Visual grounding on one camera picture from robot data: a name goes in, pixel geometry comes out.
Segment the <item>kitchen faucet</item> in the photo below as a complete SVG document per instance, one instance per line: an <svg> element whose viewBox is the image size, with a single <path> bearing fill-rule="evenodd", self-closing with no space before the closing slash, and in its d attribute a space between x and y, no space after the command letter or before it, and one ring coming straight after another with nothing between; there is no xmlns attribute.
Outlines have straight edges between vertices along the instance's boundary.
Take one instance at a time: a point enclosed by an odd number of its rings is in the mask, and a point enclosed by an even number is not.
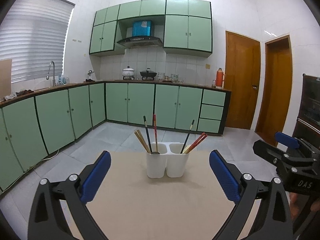
<svg viewBox="0 0 320 240"><path fill-rule="evenodd" d="M53 81L52 81L52 85L55 86L56 85L56 79L55 79L55 76L54 76L55 66L54 66L54 62L53 61L51 61L50 64L49 64L49 71L48 71L48 75L47 75L47 80L49 79L51 63L53 64Z"/></svg>

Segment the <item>hand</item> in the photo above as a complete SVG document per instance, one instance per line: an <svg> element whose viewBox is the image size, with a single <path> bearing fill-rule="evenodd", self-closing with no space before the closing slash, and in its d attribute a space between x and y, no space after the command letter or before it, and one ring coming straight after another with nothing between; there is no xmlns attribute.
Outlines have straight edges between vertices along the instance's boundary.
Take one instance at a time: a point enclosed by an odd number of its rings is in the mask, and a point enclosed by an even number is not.
<svg viewBox="0 0 320 240"><path fill-rule="evenodd" d="M299 207L296 204L299 194L297 193L290 193L290 212L291 212L291 219L295 219L299 215ZM314 201L314 203L310 207L311 211L319 211L320 210L320 198Z"/></svg>

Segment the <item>tiled floor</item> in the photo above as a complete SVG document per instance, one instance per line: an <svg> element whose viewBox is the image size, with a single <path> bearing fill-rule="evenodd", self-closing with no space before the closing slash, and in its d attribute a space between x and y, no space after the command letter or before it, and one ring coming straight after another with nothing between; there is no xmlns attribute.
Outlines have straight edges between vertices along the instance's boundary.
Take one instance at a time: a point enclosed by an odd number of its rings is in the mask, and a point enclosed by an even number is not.
<svg viewBox="0 0 320 240"><path fill-rule="evenodd" d="M92 129L76 142L70 144L51 160L48 160L31 171L24 179L9 190L4 197L0 196L0 209L6 219L22 239L27 239L28 219L31 204L41 178L51 182L65 180L72 173L95 161L97 153L103 150L110 152L144 151L134 135L136 127L105 122ZM146 138L144 128L139 128ZM190 134L188 144L198 135ZM183 143L185 133L158 130L158 141ZM230 163L239 170L248 172L259 180L271 180L276 176L275 167L253 153L253 143L260 137L252 130L225 128L222 137L208 136L196 150L217 149Z"/></svg>

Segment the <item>black chopstick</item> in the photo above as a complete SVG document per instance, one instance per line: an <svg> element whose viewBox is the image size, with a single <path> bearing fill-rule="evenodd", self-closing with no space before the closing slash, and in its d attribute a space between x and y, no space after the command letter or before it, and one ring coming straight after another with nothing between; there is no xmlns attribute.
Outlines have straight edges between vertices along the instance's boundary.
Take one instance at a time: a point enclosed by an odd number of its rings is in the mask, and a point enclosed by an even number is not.
<svg viewBox="0 0 320 240"><path fill-rule="evenodd" d="M187 143L187 141L188 141L188 138L189 138L189 135L190 135L190 132L191 132L191 129L192 129L194 123L195 123L195 120L192 120L190 129L189 129L189 132L188 132L188 134L187 134L186 140L184 141L184 144L183 144L183 146L182 146L182 149L181 149L180 154L182 154L183 149L184 149L184 147L186 146L186 143Z"/></svg>
<svg viewBox="0 0 320 240"><path fill-rule="evenodd" d="M146 128L146 133L147 133L148 143L149 143L149 147L150 147L150 152L152 153L150 136L149 136L149 131L148 131L148 125L147 125L147 120L146 120L146 116L145 115L143 116L143 121L144 121L144 127Z"/></svg>

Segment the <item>doorway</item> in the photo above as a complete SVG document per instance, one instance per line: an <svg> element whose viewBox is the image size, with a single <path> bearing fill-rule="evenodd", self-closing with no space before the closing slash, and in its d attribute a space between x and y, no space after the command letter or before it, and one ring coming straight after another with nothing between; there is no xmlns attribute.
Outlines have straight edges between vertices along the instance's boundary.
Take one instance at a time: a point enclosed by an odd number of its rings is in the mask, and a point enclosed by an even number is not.
<svg viewBox="0 0 320 240"><path fill-rule="evenodd" d="M276 132L282 132L287 118L292 87L290 37L266 43L266 74L256 133L276 146Z"/></svg>
<svg viewBox="0 0 320 240"><path fill-rule="evenodd" d="M226 32L224 88L231 90L227 127L250 129L260 81L260 42Z"/></svg>

